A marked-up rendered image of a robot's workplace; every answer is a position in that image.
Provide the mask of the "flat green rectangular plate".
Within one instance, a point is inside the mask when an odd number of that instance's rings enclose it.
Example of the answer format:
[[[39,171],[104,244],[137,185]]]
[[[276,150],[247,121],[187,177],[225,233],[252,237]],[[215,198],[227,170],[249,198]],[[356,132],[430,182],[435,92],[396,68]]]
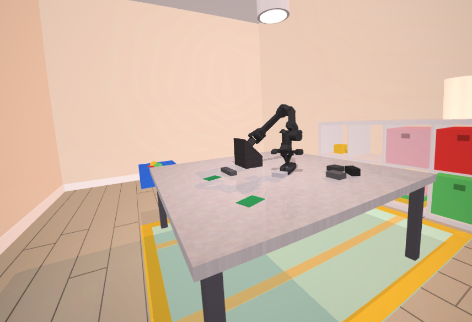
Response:
[[[236,202],[237,204],[240,204],[240,205],[243,205],[243,206],[246,206],[246,207],[251,207],[261,201],[265,200],[264,198],[261,198],[261,197],[257,197],[257,196],[249,196],[243,200],[240,200],[238,202]]]

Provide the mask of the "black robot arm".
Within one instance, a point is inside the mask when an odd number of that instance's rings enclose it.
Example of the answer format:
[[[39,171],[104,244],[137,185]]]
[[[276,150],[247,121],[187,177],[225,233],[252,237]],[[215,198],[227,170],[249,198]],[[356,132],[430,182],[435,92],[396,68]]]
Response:
[[[266,137],[266,132],[280,119],[288,116],[288,122],[286,122],[286,128],[288,130],[282,129],[282,141],[301,141],[302,140],[302,130],[299,130],[299,127],[296,123],[296,110],[294,107],[287,104],[281,104],[276,113],[272,118],[268,120],[266,124],[261,128],[257,128],[255,131],[248,134],[250,137],[247,142],[252,146],[256,143],[258,144]],[[292,151],[292,146],[287,142],[287,144],[281,143],[280,154],[288,154],[289,151]]]

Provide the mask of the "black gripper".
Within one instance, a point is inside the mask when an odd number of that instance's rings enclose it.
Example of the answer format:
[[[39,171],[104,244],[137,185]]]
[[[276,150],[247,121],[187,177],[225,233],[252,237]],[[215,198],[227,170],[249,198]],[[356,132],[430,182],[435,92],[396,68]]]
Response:
[[[283,144],[287,144],[287,142],[289,142],[289,144],[292,145],[292,141],[282,141]],[[277,153],[280,153],[280,149],[273,149],[271,151],[271,154],[277,154]],[[294,155],[294,153],[296,155],[302,155],[303,154],[303,149],[296,149],[295,151],[289,151],[288,155],[287,154],[281,154],[280,156],[283,156],[286,164],[289,165],[289,162],[290,162],[292,156]]]

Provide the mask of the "small green block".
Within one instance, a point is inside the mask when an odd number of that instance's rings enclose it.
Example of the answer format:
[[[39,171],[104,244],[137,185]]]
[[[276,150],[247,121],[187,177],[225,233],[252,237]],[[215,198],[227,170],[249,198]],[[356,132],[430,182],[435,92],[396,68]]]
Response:
[[[214,176],[210,176],[210,177],[204,178],[204,180],[211,181],[211,180],[218,179],[218,178],[221,178],[221,177],[214,175]]]

